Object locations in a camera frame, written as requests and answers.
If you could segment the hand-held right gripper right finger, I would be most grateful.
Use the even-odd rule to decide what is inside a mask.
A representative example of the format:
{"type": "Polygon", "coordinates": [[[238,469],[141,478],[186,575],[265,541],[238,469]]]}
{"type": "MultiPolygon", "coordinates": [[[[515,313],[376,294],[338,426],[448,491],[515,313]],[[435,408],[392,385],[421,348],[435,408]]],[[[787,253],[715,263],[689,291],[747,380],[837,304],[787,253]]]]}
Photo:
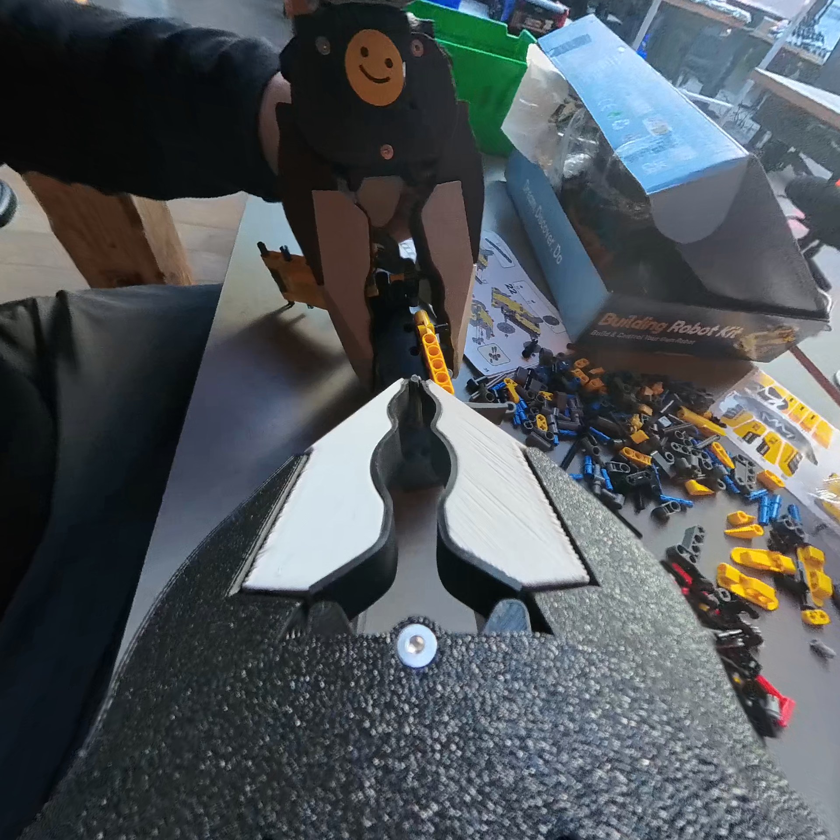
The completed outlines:
{"type": "Polygon", "coordinates": [[[447,546],[513,590],[562,590],[591,581],[526,448],[427,381],[431,429],[448,456],[440,524],[447,546]]]}

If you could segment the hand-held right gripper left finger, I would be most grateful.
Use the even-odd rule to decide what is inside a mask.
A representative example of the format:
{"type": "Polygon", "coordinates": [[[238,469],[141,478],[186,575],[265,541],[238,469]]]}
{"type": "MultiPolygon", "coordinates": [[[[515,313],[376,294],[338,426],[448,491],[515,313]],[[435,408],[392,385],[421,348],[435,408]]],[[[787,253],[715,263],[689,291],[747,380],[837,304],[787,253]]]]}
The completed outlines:
{"type": "Polygon", "coordinates": [[[405,388],[405,380],[388,386],[309,448],[257,549],[246,591],[313,594],[375,546],[385,503],[373,457],[394,428],[389,407],[405,388]]]}

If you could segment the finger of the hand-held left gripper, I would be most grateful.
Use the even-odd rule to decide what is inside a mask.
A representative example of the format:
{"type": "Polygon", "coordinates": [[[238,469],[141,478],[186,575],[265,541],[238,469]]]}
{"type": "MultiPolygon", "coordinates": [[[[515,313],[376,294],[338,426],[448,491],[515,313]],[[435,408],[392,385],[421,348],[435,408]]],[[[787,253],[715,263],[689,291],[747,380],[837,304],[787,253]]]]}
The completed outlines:
{"type": "Polygon", "coordinates": [[[409,213],[416,262],[427,283],[425,300],[437,325],[444,327],[450,361],[464,356],[476,274],[475,230],[468,210],[465,188],[456,179],[418,196],[409,213]]]}
{"type": "Polygon", "coordinates": [[[314,191],[312,202],[327,310],[353,371],[371,389],[371,312],[365,296],[371,272],[370,220],[342,192],[314,191]]]}

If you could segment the yellow grey brick vehicle model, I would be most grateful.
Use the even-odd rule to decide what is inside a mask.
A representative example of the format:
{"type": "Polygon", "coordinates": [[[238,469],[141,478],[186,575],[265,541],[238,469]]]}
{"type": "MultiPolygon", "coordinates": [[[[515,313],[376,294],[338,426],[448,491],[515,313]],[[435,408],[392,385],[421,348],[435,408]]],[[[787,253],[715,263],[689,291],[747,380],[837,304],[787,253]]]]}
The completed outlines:
{"type": "MultiPolygon", "coordinates": [[[[257,243],[259,255],[285,301],[282,311],[300,303],[309,309],[325,310],[322,288],[316,283],[308,262],[302,255],[293,255],[287,246],[270,250],[257,243]]],[[[373,349],[372,391],[412,376],[432,381],[426,351],[416,316],[427,315],[435,338],[448,346],[448,326],[438,326],[431,305],[422,298],[426,278],[401,251],[394,238],[375,231],[372,245],[372,268],[364,286],[365,301],[371,315],[373,349]]],[[[433,440],[431,409],[425,408],[420,396],[404,415],[399,431],[402,463],[395,468],[392,484],[403,491],[429,490],[441,487],[448,475],[448,462],[441,444],[433,440]]]]}

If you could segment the person's left forearm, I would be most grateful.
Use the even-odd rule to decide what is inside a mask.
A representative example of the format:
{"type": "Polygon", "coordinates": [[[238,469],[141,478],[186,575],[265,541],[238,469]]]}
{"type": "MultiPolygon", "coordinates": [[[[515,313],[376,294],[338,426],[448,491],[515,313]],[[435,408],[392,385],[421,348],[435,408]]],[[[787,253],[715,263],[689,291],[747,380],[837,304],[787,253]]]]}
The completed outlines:
{"type": "Polygon", "coordinates": [[[259,141],[262,38],[74,2],[2,2],[1,161],[158,201],[280,199],[259,141]]]}

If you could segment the grey desk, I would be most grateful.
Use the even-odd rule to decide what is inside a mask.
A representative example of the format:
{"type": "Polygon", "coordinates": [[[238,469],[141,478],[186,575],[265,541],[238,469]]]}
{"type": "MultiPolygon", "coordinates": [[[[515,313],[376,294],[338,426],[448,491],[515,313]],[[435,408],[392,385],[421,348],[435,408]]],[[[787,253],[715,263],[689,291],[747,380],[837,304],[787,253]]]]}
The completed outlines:
{"type": "MultiPolygon", "coordinates": [[[[505,162],[486,157],[484,229],[497,232],[548,294],[541,269],[505,187],[505,162]]],[[[289,244],[278,204],[249,198],[233,247],[181,439],[118,654],[128,652],[146,613],[188,555],[290,456],[306,450],[364,404],[368,392],[342,351],[329,316],[294,307],[278,313],[279,291],[257,253],[289,244]]],[[[393,588],[361,619],[372,632],[409,615],[448,631],[475,631],[476,615],[449,595],[432,559],[439,490],[394,491],[398,568],[393,588]]],[[[838,833],[838,615],[823,632],[836,657],[809,648],[786,593],[761,621],[763,672],[796,700],[791,724],[767,741],[798,792],[838,833]]]]}

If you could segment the person's left hand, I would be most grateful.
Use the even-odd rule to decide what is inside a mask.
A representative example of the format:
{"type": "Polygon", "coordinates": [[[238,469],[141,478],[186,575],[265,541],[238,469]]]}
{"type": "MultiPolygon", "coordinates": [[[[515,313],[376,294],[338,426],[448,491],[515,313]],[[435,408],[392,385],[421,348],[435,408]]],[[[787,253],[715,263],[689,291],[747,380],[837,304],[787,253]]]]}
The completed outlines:
{"type": "Polygon", "coordinates": [[[267,82],[263,90],[259,107],[259,141],[266,162],[272,172],[279,173],[280,129],[277,120],[277,108],[291,104],[291,86],[277,72],[267,82]]]}

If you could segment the open instruction booklet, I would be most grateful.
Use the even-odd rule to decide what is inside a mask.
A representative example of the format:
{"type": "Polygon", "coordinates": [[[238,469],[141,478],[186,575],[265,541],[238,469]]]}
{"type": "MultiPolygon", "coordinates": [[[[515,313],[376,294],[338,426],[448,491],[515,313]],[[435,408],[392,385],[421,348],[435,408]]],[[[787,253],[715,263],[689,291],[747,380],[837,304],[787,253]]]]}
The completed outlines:
{"type": "Polygon", "coordinates": [[[564,354],[571,338],[554,303],[496,233],[481,235],[465,360],[480,375],[533,367],[541,349],[564,354]]]}

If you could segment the blue cardboard kit box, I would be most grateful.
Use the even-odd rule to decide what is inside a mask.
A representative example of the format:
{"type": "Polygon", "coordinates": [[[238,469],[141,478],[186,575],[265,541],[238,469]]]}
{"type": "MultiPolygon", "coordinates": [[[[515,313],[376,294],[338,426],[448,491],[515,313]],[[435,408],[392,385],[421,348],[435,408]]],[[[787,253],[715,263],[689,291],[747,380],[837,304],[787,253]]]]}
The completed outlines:
{"type": "Polygon", "coordinates": [[[650,202],[640,224],[564,208],[516,149],[507,189],[572,341],[772,361],[828,327],[761,163],[597,17],[539,42],[650,202]]]}

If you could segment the pile of loose building pieces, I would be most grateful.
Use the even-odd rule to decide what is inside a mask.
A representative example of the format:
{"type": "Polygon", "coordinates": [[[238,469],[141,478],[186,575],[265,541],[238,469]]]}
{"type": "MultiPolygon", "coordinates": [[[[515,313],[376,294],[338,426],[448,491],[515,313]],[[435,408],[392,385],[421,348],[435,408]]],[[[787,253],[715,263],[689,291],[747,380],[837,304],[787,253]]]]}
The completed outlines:
{"type": "Polygon", "coordinates": [[[685,524],[660,560],[715,648],[737,699],[764,738],[790,723],[793,698],[763,674],[756,621],[784,598],[821,631],[838,605],[825,551],[785,488],[728,440],[712,395],[690,381],[607,371],[541,349],[533,367],[465,386],[474,408],[500,406],[527,445],[564,448],[560,467],[638,537],[626,516],[685,524]]]}

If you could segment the green plastic bin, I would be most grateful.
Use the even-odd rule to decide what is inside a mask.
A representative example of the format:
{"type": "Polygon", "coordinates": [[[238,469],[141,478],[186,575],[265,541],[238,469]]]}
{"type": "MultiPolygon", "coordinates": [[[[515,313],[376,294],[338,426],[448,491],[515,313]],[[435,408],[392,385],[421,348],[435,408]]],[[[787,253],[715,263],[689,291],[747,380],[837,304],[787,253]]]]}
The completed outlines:
{"type": "Polygon", "coordinates": [[[406,10],[434,22],[435,38],[451,59],[458,99],[468,103],[480,152],[507,158],[512,144],[501,125],[536,38],[528,31],[511,35],[504,23],[436,3],[413,2],[406,10]]]}

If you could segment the clear plastic bag of parts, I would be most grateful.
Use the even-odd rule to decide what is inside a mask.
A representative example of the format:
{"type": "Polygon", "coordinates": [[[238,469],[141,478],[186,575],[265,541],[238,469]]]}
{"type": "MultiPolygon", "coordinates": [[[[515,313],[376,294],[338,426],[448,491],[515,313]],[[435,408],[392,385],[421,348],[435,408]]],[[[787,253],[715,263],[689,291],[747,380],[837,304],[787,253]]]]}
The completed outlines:
{"type": "Polygon", "coordinates": [[[501,130],[546,176],[564,208],[588,203],[635,223],[653,222],[643,188],[538,45],[528,48],[526,69],[501,130]]]}

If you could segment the black toy car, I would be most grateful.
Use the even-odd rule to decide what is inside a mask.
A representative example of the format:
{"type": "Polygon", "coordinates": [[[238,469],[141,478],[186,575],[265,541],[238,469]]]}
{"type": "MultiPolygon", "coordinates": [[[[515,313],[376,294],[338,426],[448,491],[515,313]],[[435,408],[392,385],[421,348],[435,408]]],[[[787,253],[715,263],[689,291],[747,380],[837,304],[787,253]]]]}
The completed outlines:
{"type": "Polygon", "coordinates": [[[501,20],[511,35],[527,31],[540,38],[565,26],[569,12],[567,5],[556,1],[510,1],[505,2],[501,20]]]}

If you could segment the yellow black sticker sheet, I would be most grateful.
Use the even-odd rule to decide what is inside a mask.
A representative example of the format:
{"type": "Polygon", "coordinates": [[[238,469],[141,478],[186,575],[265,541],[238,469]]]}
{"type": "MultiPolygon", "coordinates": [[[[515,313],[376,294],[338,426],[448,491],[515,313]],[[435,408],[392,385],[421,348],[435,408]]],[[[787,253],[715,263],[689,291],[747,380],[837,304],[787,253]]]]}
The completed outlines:
{"type": "Polygon", "coordinates": [[[839,525],[839,432],[822,414],[757,369],[714,406],[728,440],[829,526],[839,525]]]}

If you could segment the long wooden table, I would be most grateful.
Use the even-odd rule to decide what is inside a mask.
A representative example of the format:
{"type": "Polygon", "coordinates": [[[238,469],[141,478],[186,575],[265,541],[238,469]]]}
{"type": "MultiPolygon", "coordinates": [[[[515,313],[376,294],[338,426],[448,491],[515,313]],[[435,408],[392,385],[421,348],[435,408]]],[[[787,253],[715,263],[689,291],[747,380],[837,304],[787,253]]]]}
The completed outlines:
{"type": "Polygon", "coordinates": [[[750,80],[819,123],[839,130],[839,94],[754,68],[750,80]]]}

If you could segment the wooden post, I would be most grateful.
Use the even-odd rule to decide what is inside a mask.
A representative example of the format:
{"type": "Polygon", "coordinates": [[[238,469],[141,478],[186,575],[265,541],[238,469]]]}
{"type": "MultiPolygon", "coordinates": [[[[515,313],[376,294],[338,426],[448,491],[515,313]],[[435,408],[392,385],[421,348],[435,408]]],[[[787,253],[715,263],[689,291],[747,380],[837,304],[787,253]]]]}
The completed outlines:
{"type": "Polygon", "coordinates": [[[35,172],[24,181],[91,288],[189,287],[186,251],[167,203],[106,194],[35,172]]]}

